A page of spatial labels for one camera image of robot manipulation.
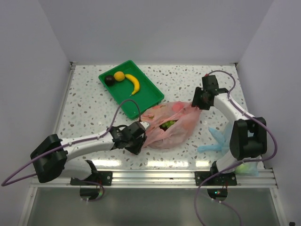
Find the pink plastic bag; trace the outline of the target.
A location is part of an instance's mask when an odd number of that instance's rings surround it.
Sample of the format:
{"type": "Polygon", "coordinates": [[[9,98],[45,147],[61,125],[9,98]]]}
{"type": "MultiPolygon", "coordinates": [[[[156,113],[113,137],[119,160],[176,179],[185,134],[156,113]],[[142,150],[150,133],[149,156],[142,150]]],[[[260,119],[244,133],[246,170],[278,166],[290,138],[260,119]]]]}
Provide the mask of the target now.
{"type": "Polygon", "coordinates": [[[146,141],[143,148],[171,149],[186,141],[193,133],[201,110],[192,107],[191,102],[168,102],[156,105],[146,110],[142,121],[149,123],[146,130],[146,141]],[[167,121],[176,121],[166,131],[160,125],[167,121]]]}

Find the green grape bunch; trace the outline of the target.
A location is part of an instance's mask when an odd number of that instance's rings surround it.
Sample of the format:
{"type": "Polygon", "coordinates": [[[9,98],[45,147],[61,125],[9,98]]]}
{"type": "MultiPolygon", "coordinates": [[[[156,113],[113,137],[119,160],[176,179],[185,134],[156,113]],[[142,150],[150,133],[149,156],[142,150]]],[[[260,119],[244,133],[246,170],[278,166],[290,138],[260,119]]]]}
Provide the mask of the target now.
{"type": "Polygon", "coordinates": [[[160,128],[166,131],[168,128],[170,128],[172,125],[174,125],[176,121],[167,121],[160,125],[160,128]]]}

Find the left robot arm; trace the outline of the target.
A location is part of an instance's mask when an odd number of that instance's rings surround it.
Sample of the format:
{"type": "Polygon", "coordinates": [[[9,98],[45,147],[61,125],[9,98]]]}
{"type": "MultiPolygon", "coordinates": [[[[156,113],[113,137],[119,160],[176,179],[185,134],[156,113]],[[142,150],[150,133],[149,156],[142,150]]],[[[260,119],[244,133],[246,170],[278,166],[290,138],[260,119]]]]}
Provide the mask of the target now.
{"type": "Polygon", "coordinates": [[[81,156],[115,149],[126,149],[138,155],[146,140],[149,123],[135,121],[129,126],[112,126],[102,133],[78,138],[60,139],[57,134],[48,136],[30,155],[40,183],[63,176],[94,184],[97,169],[91,160],[76,163],[81,156]]]}

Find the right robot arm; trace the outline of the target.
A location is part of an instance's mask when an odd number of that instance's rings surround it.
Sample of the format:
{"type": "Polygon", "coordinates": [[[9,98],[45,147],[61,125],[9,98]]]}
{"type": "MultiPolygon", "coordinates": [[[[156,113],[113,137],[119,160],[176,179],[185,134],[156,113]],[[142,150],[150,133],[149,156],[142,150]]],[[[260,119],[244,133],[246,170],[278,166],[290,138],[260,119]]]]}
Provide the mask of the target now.
{"type": "Polygon", "coordinates": [[[195,89],[192,106],[200,110],[215,107],[233,125],[227,153],[210,168],[210,181],[220,185],[226,180],[226,173],[233,172],[241,164],[258,162],[259,157],[266,153],[266,121],[240,107],[229,90],[219,87],[215,75],[204,76],[202,85],[195,89]]]}

